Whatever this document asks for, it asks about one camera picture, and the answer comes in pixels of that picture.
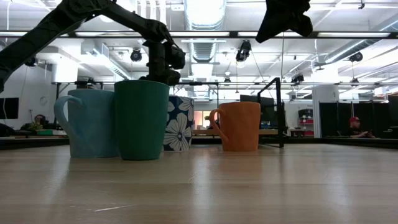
red cap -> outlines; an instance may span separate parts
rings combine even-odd
[[[349,119],[349,122],[354,122],[354,121],[360,121],[360,119],[358,117],[352,117]]]

floral mug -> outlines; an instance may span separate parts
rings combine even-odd
[[[164,151],[187,151],[192,141],[194,100],[170,96],[167,127],[163,140]]]

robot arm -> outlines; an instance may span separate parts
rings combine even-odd
[[[169,68],[182,69],[185,66],[185,53],[175,45],[165,24],[129,12],[117,5],[116,1],[63,0],[35,28],[0,52],[0,93],[11,74],[31,57],[57,37],[79,28],[82,23],[99,15],[135,30],[147,40],[150,62],[149,75],[145,79],[168,85],[178,83],[179,73]],[[153,62],[153,59],[159,58],[161,60]]]

mug handle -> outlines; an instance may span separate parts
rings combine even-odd
[[[226,115],[226,114],[225,114],[225,110],[222,110],[222,109],[215,109],[215,110],[212,110],[212,111],[210,112],[210,124],[211,124],[211,126],[213,127],[213,129],[220,135],[221,139],[222,139],[224,142],[229,142],[228,137],[220,130],[220,128],[219,128],[218,125],[216,124],[216,121],[214,120],[214,115],[216,114],[216,112],[219,113],[220,116],[225,116],[225,115]]]
[[[77,103],[79,106],[83,106],[83,101],[74,96],[62,96],[56,100],[54,104],[54,114],[60,123],[61,127],[65,130],[65,132],[71,135],[73,138],[79,139],[79,135],[77,135],[75,128],[73,128],[67,118],[65,117],[65,113],[63,112],[63,106],[66,102],[71,101],[73,103]]]

orange mug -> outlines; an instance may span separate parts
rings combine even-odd
[[[220,114],[220,128],[214,120]],[[259,103],[223,103],[210,113],[210,124],[220,135],[223,150],[251,152],[258,150],[261,109]]]

